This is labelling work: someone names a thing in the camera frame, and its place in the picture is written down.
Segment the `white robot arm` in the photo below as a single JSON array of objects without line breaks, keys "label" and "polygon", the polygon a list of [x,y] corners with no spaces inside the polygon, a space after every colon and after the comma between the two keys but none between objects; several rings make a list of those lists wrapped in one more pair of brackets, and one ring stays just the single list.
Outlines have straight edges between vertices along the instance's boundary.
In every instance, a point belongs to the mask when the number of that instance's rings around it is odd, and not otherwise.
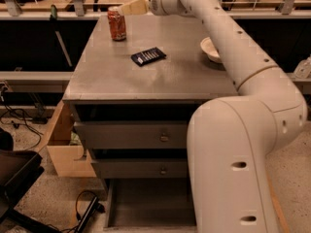
[{"label": "white robot arm", "polygon": [[121,15],[194,16],[207,29],[237,90],[192,115],[187,150],[197,233],[279,233],[266,155],[292,142],[306,102],[220,0],[134,0]]}]

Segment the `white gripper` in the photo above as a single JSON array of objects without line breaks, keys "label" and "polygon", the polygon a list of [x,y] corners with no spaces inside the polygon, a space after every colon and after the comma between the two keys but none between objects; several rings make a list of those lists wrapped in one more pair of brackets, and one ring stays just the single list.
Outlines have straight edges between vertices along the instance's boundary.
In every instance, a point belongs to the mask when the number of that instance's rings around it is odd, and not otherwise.
[{"label": "white gripper", "polygon": [[133,0],[118,7],[121,16],[144,15],[151,12],[156,16],[178,15],[182,11],[180,0]]}]

